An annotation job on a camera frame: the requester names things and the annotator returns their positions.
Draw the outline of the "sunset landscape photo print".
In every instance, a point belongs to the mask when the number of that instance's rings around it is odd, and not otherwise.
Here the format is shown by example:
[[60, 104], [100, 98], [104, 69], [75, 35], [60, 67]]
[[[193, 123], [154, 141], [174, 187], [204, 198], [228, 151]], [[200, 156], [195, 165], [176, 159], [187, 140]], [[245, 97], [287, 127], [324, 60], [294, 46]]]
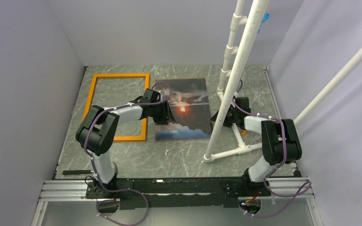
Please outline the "sunset landscape photo print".
[[205, 78], [159, 79], [156, 90], [168, 97], [174, 121], [155, 126], [156, 141], [210, 138], [213, 130]]

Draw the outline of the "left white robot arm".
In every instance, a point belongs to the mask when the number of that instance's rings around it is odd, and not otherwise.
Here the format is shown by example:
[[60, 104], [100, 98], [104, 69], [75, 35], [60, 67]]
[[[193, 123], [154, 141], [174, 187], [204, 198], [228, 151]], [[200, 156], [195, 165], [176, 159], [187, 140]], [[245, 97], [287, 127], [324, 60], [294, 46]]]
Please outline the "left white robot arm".
[[91, 161], [93, 178], [102, 196], [112, 197], [118, 189], [117, 172], [108, 153], [117, 127], [146, 118], [152, 118], [156, 125], [175, 122], [169, 102], [161, 92], [146, 89], [142, 96], [116, 107], [93, 105], [79, 126], [75, 139]]

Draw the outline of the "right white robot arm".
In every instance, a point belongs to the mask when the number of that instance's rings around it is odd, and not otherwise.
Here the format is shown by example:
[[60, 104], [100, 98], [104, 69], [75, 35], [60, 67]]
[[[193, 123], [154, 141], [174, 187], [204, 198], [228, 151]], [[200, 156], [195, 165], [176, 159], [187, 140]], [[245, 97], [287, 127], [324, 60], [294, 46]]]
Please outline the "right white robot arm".
[[252, 114], [247, 97], [234, 97], [227, 111], [225, 127], [236, 126], [238, 129], [261, 135], [262, 157], [245, 170], [241, 190], [246, 195], [253, 195], [275, 170], [302, 157], [302, 148], [296, 127], [292, 119], [277, 119], [271, 116]]

